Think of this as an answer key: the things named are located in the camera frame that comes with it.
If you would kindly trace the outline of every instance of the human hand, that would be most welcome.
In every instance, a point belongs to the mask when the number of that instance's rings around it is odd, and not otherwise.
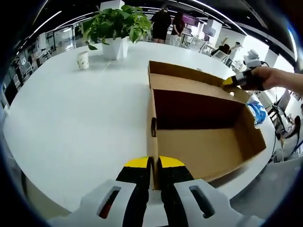
[[[280,70],[264,66],[256,67],[251,73],[263,80],[262,85],[265,90],[279,86]]]

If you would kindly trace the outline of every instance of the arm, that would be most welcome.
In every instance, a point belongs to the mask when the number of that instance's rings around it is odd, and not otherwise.
[[[180,35],[180,33],[177,31],[177,28],[176,28],[176,25],[174,25],[174,28],[175,32],[177,33],[177,35]]]
[[[171,17],[170,17],[170,15],[168,15],[167,16],[167,29],[169,28],[170,25],[171,25]]]
[[[303,75],[285,72],[270,67],[257,67],[252,74],[263,78],[264,89],[284,87],[303,96]]]

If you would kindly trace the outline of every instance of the potted plant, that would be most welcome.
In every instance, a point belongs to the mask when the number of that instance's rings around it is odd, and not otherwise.
[[[151,22],[142,9],[124,5],[121,9],[105,9],[92,19],[83,22],[83,37],[90,50],[96,50],[89,43],[102,43],[106,58],[116,60],[127,56],[128,37],[138,42],[150,34]]]

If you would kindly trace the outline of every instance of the white flower pot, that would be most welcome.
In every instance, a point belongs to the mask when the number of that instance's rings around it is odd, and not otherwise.
[[[105,56],[105,58],[109,60],[118,60],[127,56],[128,37],[125,37],[124,39],[121,39],[120,37],[115,40],[110,38],[105,39],[105,41],[109,44],[102,44],[103,55]]]

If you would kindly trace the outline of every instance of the white table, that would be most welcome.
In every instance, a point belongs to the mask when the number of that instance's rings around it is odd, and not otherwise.
[[[76,62],[86,46],[47,60],[18,92],[3,129],[29,180],[70,211],[83,195],[115,179],[128,160],[146,156],[149,60],[200,68],[221,78],[234,74],[217,59],[169,45],[130,44],[128,57],[119,61],[104,60],[98,47],[89,51],[86,71]],[[271,157],[274,129],[269,118],[261,130],[267,149],[219,187],[229,198]]]

